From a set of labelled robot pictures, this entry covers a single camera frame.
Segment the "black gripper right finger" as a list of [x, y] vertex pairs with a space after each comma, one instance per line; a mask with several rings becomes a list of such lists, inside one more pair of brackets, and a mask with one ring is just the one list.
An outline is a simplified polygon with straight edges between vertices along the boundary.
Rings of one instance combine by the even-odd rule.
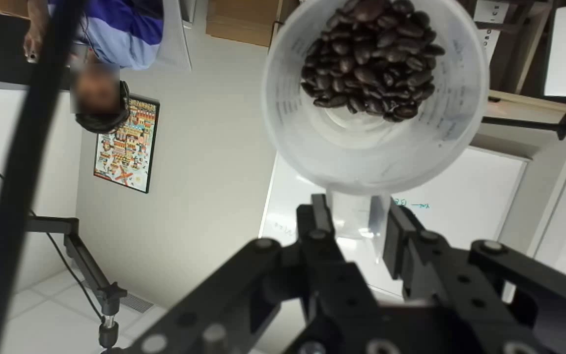
[[439, 232], [427, 230], [404, 205], [388, 211], [384, 262], [394, 279], [404, 283], [406, 295], [433, 295], [439, 289], [435, 258], [449, 250]]

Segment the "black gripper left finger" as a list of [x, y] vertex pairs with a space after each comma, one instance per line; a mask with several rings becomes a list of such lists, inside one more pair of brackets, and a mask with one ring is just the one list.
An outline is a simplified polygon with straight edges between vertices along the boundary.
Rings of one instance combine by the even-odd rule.
[[335, 276], [343, 268], [343, 252], [325, 195], [313, 195], [309, 205], [298, 209], [298, 246], [313, 274]]

